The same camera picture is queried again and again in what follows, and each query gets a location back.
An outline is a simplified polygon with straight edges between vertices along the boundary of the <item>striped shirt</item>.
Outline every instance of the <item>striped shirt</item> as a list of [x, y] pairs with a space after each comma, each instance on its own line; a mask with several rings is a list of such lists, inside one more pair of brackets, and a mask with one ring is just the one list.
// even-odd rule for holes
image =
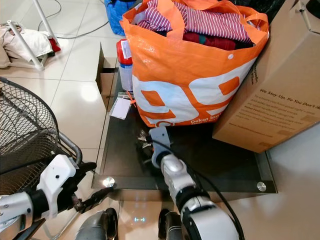
[[[185, 33], [193, 32], [244, 43], [251, 42], [244, 26], [240, 23], [240, 16], [236, 13], [195, 10], [178, 2], [173, 3], [182, 15]], [[147, 4], [145, 20], [140, 21], [138, 26], [151, 31], [171, 31], [169, 20], [157, 10], [158, 0], [151, 0]]]

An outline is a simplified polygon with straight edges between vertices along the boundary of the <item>black wheel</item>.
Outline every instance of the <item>black wheel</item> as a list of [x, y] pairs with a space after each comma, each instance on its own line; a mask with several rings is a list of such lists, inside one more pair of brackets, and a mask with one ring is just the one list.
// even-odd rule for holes
[[118, 239], [118, 215], [117, 211], [114, 208], [108, 208], [106, 211], [107, 220], [108, 220], [108, 228], [106, 231], [106, 235], [108, 240]]
[[166, 232], [166, 215], [170, 211], [168, 209], [162, 209], [159, 214], [158, 219], [158, 238], [159, 240], [166, 240], [167, 232]]

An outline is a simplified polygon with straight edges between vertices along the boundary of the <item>white tile floor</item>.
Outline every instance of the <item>white tile floor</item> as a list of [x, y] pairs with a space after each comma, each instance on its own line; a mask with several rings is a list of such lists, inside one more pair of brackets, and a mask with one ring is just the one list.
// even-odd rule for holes
[[[108, 20], [105, 6], [99, 0], [59, 1], [61, 13], [49, 18], [51, 28], [58, 37], [83, 34]], [[46, 16], [59, 9], [54, 0], [39, 0], [39, 3]], [[1, 0], [0, 23], [9, 19], [35, 30], [41, 21], [32, 0]], [[98, 163], [95, 170], [97, 173], [100, 171], [109, 122], [95, 82], [100, 43], [106, 60], [104, 66], [114, 68], [117, 59], [116, 43], [121, 38], [106, 25], [85, 37], [59, 39], [61, 51], [46, 62], [44, 71], [17, 67], [0, 69], [0, 76], [33, 91], [52, 108], [59, 129], [81, 147], [83, 161]], [[86, 199], [96, 191], [91, 188], [92, 177], [93, 174], [89, 173], [81, 181], [78, 197]], [[161, 202], [118, 202], [107, 198], [98, 207], [76, 216], [60, 239], [74, 239], [85, 219], [97, 211], [113, 207], [119, 214], [120, 240], [156, 240], [161, 205]], [[60, 213], [57, 218], [47, 221], [34, 238], [51, 239], [74, 214], [74, 210]], [[146, 221], [135, 222], [135, 217], [145, 217]]]

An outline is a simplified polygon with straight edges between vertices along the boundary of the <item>black cable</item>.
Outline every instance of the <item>black cable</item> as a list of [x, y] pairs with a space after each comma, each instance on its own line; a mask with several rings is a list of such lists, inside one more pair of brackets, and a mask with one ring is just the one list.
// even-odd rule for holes
[[[59, 10], [58, 10], [56, 13], [53, 13], [53, 14], [51, 14], [51, 15], [49, 15], [49, 16], [46, 16], [46, 17], [45, 17], [46, 19], [49, 18], [49, 17], [52, 17], [52, 16], [54, 16], [54, 15], [59, 14], [59, 13], [61, 12], [61, 10], [62, 10], [62, 6], [61, 6], [60, 2], [59, 2], [58, 0], [54, 0], [54, 1], [56, 1], [56, 2], [59, 4]], [[38, 28], [37, 28], [38, 31], [39, 31], [40, 26], [41, 26], [42, 23], [43, 23], [43, 21], [41, 21], [41, 22], [39, 23]], [[56, 38], [57, 38], [57, 39], [77, 39], [77, 38], [80, 38], [80, 37], [82, 37], [82, 36], [84, 36], [84, 35], [93, 33], [94, 31], [97, 31], [98, 29], [104, 27], [104, 26], [107, 25], [108, 23], [109, 23], [109, 21], [107, 21], [106, 23], [104, 23], [103, 25], [97, 27], [96, 29], [94, 29], [94, 30], [92, 30], [92, 31], [83, 33], [83, 34], [78, 35], [78, 36], [72, 36], [72, 37], [57, 36]]]
[[[155, 144], [158, 144], [162, 147], [164, 147], [165, 149], [169, 150], [173, 155], [175, 155], [178, 159], [180, 159], [181, 161], [183, 161], [177, 154], [175, 154], [172, 149], [170, 147], [168, 147], [167, 145], [163, 144], [162, 142], [159, 142], [157, 140], [153, 140], [151, 139], [151, 141]], [[196, 175], [200, 176], [201, 178], [203, 178], [206, 182], [208, 182], [210, 184], [210, 186], [214, 189], [214, 191], [218, 194], [218, 196], [220, 197], [220, 199], [223, 201], [224, 205], [227, 207], [228, 211], [230, 212], [231, 216], [233, 217], [232, 221], [234, 223], [234, 226], [239, 234], [239, 239], [240, 240], [245, 240], [245, 235], [244, 235], [244, 231], [242, 229], [241, 223], [235, 213], [235, 211], [233, 210], [233, 208], [230, 206], [230, 204], [228, 203], [228, 201], [226, 200], [226, 198], [223, 196], [223, 194], [221, 193], [221, 191], [219, 190], [219, 188], [205, 175], [203, 175], [202, 173], [194, 170], [187, 162], [183, 161], [186, 166], [191, 169]]]

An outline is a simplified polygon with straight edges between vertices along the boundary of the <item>cardboard box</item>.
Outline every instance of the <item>cardboard box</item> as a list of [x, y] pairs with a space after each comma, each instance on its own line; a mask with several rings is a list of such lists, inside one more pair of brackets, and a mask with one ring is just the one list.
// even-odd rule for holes
[[320, 121], [320, 19], [306, 2], [283, 4], [214, 139], [261, 153]]

